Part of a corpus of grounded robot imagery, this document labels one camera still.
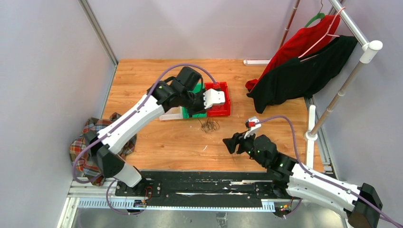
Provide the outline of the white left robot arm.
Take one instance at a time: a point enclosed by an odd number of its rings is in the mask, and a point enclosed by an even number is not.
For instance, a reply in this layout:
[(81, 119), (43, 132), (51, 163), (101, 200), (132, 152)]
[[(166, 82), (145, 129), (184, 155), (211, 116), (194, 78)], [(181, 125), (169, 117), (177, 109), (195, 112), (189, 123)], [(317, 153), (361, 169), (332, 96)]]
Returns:
[(134, 196), (141, 196), (146, 184), (140, 171), (119, 155), (124, 145), (152, 120), (172, 108), (185, 107), (190, 114), (199, 114), (225, 101), (224, 94), (212, 88), (201, 87), (194, 93), (193, 89), (203, 80), (202, 75), (195, 70), (195, 65), (179, 66), (182, 69), (177, 76), (162, 80), (165, 75), (162, 73), (141, 100), (116, 121), (100, 131), (84, 134), (86, 146), (78, 158), (88, 154), (102, 176), (125, 183)]

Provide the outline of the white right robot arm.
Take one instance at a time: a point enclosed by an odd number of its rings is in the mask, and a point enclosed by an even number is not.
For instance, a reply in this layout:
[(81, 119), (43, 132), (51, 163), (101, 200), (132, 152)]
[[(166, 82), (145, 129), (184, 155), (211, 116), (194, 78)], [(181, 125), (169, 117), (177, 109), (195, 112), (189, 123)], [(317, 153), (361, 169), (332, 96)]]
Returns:
[(358, 186), (317, 172), (279, 152), (265, 135), (244, 137), (244, 133), (235, 133), (222, 141), (229, 153), (245, 152), (272, 175), (271, 190), (276, 197), (289, 195), (326, 207), (354, 228), (378, 226), (383, 204), (372, 185)]

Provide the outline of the green plastic bin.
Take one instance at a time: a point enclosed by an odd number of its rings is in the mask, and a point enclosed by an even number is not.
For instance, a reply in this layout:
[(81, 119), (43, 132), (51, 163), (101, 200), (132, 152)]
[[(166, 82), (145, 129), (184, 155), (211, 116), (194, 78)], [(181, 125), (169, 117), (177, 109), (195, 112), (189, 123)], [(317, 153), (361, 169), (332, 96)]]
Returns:
[(206, 91), (203, 83), (198, 83), (191, 91), (187, 91), (190, 98), (190, 104), (182, 107), (182, 115), (184, 119), (206, 118), (207, 111), (204, 109), (203, 93)]

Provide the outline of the white translucent plastic bin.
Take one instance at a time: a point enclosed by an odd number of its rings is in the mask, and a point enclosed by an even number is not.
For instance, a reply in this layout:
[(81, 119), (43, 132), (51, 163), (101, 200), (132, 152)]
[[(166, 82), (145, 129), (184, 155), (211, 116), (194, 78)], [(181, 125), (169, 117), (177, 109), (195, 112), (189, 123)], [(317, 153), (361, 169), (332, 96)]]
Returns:
[(182, 107), (174, 107), (159, 117), (160, 121), (183, 119)]

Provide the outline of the black shirt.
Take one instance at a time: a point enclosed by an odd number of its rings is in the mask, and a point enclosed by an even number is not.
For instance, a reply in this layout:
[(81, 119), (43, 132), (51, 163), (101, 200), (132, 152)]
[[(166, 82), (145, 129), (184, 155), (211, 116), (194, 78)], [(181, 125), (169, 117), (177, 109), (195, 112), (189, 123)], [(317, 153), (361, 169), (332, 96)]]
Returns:
[(255, 111), (300, 97), (311, 98), (336, 77), (357, 45), (352, 36), (339, 36), (314, 54), (292, 58), (264, 74), (247, 93)]

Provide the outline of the pink hanger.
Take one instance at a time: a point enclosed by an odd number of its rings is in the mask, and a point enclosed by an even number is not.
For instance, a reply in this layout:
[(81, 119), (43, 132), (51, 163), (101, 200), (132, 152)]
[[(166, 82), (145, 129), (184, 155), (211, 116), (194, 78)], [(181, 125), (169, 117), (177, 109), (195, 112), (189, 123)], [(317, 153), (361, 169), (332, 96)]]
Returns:
[(330, 36), (330, 37), (339, 37), (338, 35), (334, 35), (334, 34), (330, 34), (330, 30), (333, 26), (333, 23), (335, 21), (335, 19), (338, 17), (338, 15), (345, 9), (345, 7), (342, 7), (337, 14), (335, 15), (335, 17), (333, 18), (332, 22), (330, 23), (326, 33), (316, 42), (314, 43), (309, 49), (307, 49), (302, 55), (300, 55), (298, 58), (302, 58), (303, 56), (305, 56), (312, 48), (314, 48), (318, 43), (320, 43), (326, 36)]

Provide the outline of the red shirt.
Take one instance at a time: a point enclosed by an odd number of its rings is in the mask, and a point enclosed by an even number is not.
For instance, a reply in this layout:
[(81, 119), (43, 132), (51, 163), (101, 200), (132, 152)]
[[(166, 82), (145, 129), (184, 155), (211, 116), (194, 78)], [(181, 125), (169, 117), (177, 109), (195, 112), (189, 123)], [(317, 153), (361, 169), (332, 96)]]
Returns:
[(326, 15), (316, 25), (301, 28), (292, 38), (290, 38), (265, 67), (261, 76), (270, 70), (280, 66), (288, 60), (301, 55), (308, 56), (324, 48), (332, 39), (331, 36), (323, 37), (326, 32), (334, 34), (340, 23), (340, 16)]

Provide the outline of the green hanger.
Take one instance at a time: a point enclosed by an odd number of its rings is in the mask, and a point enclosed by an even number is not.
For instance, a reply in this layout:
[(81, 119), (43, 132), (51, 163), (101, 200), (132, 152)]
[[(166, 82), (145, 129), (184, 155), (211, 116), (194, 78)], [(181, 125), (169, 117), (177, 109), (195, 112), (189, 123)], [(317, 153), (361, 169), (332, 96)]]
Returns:
[(323, 9), (323, 7), (324, 7), (323, 0), (320, 1), (320, 4), (321, 4), (321, 7), (320, 7), (318, 13), (317, 13), (316, 15), (314, 15), (314, 16), (307, 22), (307, 24), (304, 26), (305, 28), (308, 28), (314, 21), (316, 21), (316, 20), (318, 20), (318, 19), (319, 19), (319, 20), (322, 20), (322, 19), (326, 16), (325, 13), (322, 12), (322, 9)]

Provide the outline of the silver clothes rack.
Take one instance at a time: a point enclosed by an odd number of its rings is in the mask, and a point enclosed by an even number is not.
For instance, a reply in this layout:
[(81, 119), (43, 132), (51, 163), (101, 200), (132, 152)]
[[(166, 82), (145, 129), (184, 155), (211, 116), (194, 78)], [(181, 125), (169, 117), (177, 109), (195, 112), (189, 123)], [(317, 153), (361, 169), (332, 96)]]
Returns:
[(384, 128), (384, 104), (377, 88), (382, 59), (377, 56), (371, 63), (361, 64), (362, 54), (357, 46), (340, 74), (312, 98), (300, 97), (268, 109), (270, 114), (283, 114), (292, 120), (298, 152), (305, 157), (304, 134), (310, 105), (316, 106), (316, 117), (320, 118), (332, 97), (347, 83), (345, 95), (318, 131), (313, 163), (319, 172), (371, 170), (385, 159), (383, 149), (388, 135)]

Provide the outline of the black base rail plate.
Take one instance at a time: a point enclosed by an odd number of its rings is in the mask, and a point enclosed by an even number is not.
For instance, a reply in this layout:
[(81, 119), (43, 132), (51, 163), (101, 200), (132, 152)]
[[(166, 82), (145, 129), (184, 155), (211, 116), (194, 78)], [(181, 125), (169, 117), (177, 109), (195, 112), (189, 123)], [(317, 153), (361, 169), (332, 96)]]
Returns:
[(146, 197), (149, 206), (257, 208), (262, 200), (297, 200), (266, 172), (143, 171), (135, 187), (117, 183), (116, 196)]

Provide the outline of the grey corner wall post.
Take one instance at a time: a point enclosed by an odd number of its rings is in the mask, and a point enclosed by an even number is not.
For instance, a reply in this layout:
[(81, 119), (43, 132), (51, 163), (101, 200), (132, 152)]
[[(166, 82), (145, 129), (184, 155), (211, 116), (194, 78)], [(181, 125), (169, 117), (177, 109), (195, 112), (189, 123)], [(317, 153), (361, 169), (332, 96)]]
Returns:
[(118, 65), (118, 59), (114, 53), (114, 51), (112, 50), (112, 47), (110, 45), (110, 43), (107, 40), (107, 37), (105, 36), (101, 25), (99, 24), (95, 13), (92, 10), (92, 7), (89, 3), (89, 1), (87, 0), (78, 0), (82, 10), (84, 11), (89, 23), (91, 24), (95, 34), (97, 35), (101, 45), (103, 46), (107, 56), (109, 57), (111, 63), (117, 67)]

